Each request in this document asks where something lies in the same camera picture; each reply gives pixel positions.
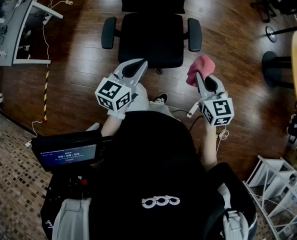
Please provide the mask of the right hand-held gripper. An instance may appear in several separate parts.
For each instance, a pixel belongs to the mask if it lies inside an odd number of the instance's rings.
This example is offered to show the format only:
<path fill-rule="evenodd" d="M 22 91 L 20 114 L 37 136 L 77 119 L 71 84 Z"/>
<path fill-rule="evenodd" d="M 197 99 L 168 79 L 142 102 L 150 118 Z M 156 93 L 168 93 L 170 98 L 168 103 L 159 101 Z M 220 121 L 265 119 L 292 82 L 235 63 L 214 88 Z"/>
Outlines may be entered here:
<path fill-rule="evenodd" d="M 201 98 L 193 104 L 186 116 L 191 118 L 199 110 L 210 126 L 228 125 L 235 113 L 233 101 L 228 97 L 223 83 L 214 75 L 206 77 L 205 83 L 200 72 L 196 73 L 196 80 Z"/>

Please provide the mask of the person's right forearm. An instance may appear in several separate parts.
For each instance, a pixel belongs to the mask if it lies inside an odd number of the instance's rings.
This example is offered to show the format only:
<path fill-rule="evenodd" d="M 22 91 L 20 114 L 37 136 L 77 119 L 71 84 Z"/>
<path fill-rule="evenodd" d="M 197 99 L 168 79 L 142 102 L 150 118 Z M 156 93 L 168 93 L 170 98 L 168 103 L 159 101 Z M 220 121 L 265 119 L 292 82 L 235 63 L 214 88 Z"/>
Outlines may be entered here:
<path fill-rule="evenodd" d="M 217 134 L 215 126 L 206 124 L 199 153 L 200 162 L 206 171 L 209 171 L 217 165 Z"/>

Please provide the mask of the black pole with round base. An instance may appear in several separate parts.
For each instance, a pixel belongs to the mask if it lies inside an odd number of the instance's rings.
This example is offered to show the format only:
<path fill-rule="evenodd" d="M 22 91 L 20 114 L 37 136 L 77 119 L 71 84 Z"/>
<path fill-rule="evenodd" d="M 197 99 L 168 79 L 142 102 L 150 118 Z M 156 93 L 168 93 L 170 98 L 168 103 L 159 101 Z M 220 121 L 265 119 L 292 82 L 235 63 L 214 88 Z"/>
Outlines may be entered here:
<path fill-rule="evenodd" d="M 274 30 L 273 27 L 271 27 L 269 25 L 265 27 L 265 34 L 272 43 L 277 42 L 277 35 L 285 34 L 285 33 L 289 33 L 289 32 L 295 32 L 295 31 L 297 31 L 297 26 L 285 28 L 282 30 Z"/>

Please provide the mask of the chest-mounted display device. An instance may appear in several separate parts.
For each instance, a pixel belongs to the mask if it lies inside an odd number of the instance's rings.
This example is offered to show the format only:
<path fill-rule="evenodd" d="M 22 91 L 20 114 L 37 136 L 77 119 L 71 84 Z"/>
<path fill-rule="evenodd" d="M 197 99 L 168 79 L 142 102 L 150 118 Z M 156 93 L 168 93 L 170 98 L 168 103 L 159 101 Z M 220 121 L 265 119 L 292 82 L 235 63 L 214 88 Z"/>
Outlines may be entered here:
<path fill-rule="evenodd" d="M 112 136 L 91 130 L 51 136 L 34 137 L 31 150 L 46 172 L 56 172 L 104 159 L 112 144 Z"/>

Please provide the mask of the person's left hand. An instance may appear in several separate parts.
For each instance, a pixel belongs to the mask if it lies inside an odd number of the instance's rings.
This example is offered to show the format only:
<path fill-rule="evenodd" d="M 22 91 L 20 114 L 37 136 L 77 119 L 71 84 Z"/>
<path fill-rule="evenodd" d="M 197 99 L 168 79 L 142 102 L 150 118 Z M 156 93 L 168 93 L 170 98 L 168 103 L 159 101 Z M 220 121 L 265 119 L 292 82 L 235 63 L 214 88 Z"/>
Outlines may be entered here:
<path fill-rule="evenodd" d="M 119 120 L 124 120 L 125 117 L 126 117 L 125 113 L 126 113 L 127 109 L 128 109 L 128 106 L 127 105 L 124 106 L 124 107 L 122 107 L 119 111 L 113 111 L 113 110 L 110 110 L 109 109 L 107 111 L 107 115 L 108 116 L 115 117 L 115 118 L 117 118 Z"/>

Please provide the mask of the black office chair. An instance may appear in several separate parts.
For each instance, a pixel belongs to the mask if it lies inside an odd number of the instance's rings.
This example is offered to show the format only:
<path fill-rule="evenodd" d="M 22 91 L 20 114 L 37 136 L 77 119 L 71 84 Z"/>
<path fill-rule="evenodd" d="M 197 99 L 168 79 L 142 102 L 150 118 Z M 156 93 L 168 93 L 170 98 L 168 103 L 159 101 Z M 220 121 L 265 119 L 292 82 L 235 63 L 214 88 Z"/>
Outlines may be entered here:
<path fill-rule="evenodd" d="M 117 18 L 105 20 L 101 33 L 101 46 L 110 50 L 119 38 L 118 61 L 144 59 L 149 68 L 162 74 L 163 69 L 178 68 L 184 61 L 184 41 L 188 50 L 199 52 L 202 30 L 198 20 L 187 19 L 184 30 L 185 0 L 121 0 L 121 29 Z"/>

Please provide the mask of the person's left forearm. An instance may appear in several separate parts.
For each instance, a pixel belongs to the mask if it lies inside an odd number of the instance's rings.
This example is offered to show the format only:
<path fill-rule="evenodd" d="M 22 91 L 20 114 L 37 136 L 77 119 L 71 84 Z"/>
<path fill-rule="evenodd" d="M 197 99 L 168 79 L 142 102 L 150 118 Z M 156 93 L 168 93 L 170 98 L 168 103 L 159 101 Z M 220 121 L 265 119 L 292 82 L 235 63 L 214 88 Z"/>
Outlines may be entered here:
<path fill-rule="evenodd" d="M 113 136 L 120 128 L 123 119 L 109 115 L 101 128 L 101 135 L 103 137 Z"/>

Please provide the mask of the curved grey desk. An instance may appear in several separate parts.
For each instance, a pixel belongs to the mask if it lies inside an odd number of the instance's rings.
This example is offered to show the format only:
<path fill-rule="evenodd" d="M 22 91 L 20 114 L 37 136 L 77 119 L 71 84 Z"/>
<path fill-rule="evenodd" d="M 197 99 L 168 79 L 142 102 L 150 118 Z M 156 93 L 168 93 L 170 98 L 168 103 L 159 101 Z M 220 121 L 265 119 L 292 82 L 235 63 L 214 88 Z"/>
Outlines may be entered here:
<path fill-rule="evenodd" d="M 0 59 L 0 66 L 12 66 L 14 64 L 44 64 L 49 65 L 49 59 L 20 59 L 17 58 L 20 40 L 25 27 L 25 24 L 30 15 L 31 9 L 36 8 L 48 14 L 51 17 L 63 19 L 63 15 L 55 10 L 48 8 L 37 0 L 26 0 L 20 4 L 15 10 L 5 17 L 4 24 L 7 26 L 7 32 L 0 44 L 0 51 L 6 51 L 7 56 Z"/>

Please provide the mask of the person's black shoe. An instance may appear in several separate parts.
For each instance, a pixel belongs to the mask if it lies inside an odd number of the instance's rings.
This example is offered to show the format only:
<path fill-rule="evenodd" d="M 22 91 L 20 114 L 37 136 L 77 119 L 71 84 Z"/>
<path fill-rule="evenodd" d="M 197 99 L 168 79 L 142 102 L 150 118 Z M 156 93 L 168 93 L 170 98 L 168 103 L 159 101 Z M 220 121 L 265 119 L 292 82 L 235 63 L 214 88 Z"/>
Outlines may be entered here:
<path fill-rule="evenodd" d="M 158 97 L 156 97 L 153 101 L 150 101 L 150 104 L 153 105 L 166 105 L 168 101 L 168 94 L 163 92 L 159 94 Z"/>

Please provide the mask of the person's black shirt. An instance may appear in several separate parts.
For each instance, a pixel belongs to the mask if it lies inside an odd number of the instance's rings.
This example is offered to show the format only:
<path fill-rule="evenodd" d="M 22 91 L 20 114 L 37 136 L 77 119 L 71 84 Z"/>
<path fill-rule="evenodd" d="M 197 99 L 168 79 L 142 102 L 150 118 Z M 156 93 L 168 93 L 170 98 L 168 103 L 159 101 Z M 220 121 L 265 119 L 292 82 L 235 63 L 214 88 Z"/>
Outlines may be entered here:
<path fill-rule="evenodd" d="M 230 209 L 218 189 L 226 185 Z M 89 208 L 90 240 L 224 240 L 240 212 L 251 235 L 256 208 L 230 166 L 207 169 L 187 127 L 155 111 L 130 111 L 113 136 Z"/>

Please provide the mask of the person's light grey trousers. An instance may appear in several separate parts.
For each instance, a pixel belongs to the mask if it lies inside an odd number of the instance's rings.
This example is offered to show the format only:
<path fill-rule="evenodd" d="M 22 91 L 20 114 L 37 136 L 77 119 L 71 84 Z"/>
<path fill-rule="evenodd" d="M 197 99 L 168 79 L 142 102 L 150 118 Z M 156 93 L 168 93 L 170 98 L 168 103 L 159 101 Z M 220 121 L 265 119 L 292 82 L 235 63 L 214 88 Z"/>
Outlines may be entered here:
<path fill-rule="evenodd" d="M 136 85 L 136 97 L 127 108 L 127 113 L 130 116 L 139 116 L 141 120 L 146 122 L 162 123 L 166 121 L 178 121 L 170 112 L 169 107 L 166 105 L 150 104 L 147 90 L 141 84 Z"/>

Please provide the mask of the pink cloth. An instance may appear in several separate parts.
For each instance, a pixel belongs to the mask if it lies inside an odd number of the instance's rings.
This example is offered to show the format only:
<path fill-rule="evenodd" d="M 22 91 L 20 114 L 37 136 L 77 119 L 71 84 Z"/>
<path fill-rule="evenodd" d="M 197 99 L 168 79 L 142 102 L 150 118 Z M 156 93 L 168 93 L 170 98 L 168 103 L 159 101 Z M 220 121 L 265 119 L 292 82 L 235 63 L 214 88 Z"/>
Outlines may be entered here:
<path fill-rule="evenodd" d="M 203 80 L 211 75 L 216 68 L 215 63 L 207 55 L 197 57 L 187 72 L 186 83 L 193 87 L 198 86 L 197 73 L 200 73 Z"/>

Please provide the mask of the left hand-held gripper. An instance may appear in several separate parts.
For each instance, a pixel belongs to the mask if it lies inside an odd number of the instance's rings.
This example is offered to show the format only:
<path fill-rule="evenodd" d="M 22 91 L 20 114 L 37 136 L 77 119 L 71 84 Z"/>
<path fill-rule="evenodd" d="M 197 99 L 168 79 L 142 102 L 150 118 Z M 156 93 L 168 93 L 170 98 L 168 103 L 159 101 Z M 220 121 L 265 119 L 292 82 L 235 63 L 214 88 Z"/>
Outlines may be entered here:
<path fill-rule="evenodd" d="M 100 106 L 120 112 L 137 96 L 136 85 L 143 78 L 148 61 L 143 58 L 122 62 L 109 77 L 104 77 L 95 91 Z"/>

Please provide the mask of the black chest rig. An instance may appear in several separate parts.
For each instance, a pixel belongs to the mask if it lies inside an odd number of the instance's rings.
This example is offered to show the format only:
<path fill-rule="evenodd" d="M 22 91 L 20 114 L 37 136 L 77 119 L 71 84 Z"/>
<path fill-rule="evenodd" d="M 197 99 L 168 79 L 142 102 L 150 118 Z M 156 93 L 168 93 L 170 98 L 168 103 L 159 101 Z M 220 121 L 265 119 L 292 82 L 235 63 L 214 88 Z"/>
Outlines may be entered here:
<path fill-rule="evenodd" d="M 89 211 L 95 171 L 54 173 L 40 211 L 48 240 L 90 240 Z"/>

